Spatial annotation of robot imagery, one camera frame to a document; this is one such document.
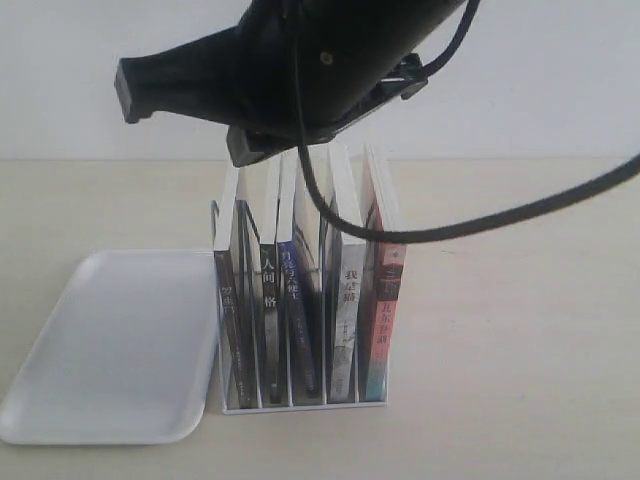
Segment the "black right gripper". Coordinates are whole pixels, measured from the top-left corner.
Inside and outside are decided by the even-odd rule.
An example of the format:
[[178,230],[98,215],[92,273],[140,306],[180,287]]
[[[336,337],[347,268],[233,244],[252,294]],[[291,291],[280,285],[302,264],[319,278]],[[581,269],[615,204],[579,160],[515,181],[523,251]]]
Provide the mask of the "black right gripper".
[[428,82],[470,28],[467,1],[286,1],[280,12],[254,2],[235,34],[280,36],[278,112],[262,124],[229,124],[235,167],[297,146],[326,143],[338,121],[407,54]]

